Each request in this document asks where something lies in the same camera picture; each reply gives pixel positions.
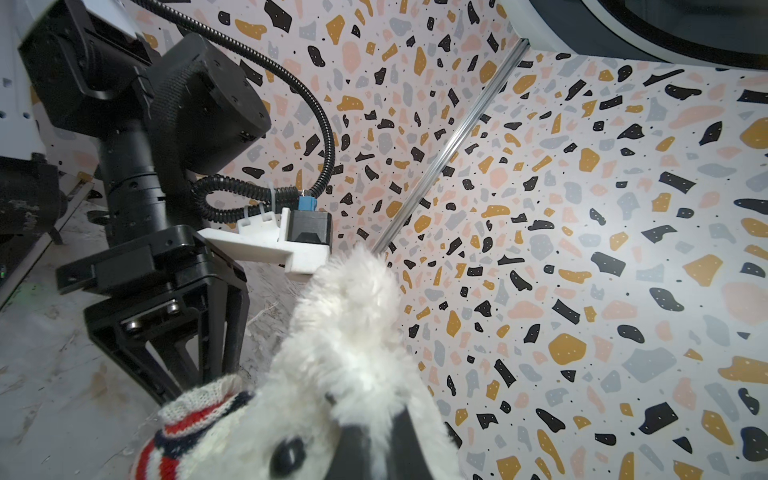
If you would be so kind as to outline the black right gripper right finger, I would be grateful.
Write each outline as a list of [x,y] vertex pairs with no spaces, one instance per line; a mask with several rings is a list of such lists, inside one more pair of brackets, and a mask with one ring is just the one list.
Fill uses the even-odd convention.
[[408,409],[394,418],[386,467],[387,480],[433,479]]

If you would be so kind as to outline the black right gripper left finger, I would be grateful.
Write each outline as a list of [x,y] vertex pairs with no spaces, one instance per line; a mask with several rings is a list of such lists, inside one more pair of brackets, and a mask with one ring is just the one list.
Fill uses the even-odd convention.
[[325,480],[371,480],[371,442],[367,430],[344,426]]

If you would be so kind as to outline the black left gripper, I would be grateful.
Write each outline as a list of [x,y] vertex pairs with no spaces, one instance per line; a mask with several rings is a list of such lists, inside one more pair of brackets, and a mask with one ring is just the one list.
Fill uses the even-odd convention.
[[203,383],[239,370],[250,305],[245,271],[187,225],[66,264],[56,282],[62,294],[103,296],[83,312],[89,337],[118,354],[159,405],[200,380],[187,350],[193,337],[200,340]]

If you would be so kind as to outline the white plush teddy bear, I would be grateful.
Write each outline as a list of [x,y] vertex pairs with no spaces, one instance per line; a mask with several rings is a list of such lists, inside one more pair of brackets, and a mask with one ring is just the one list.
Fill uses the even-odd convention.
[[349,425],[367,430],[372,479],[386,479],[404,409],[433,479],[460,478],[457,446],[403,345],[399,302],[394,273],[364,247],[322,266],[253,400],[198,479],[324,479]]

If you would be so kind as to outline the red white striped knit sweater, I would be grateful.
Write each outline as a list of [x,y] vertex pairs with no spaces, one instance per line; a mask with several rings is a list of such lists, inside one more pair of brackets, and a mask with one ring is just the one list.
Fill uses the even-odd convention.
[[236,374],[183,393],[158,412],[160,427],[140,448],[129,477],[198,479],[253,398]]

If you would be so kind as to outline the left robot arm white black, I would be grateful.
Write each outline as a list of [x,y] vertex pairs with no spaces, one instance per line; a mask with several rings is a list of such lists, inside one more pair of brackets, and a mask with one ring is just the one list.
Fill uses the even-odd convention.
[[243,72],[189,33],[155,52],[118,1],[1,5],[1,235],[52,234],[66,210],[32,107],[95,138],[108,246],[60,266],[99,296],[90,340],[165,404],[239,367],[244,269],[207,239],[194,184],[269,130]]

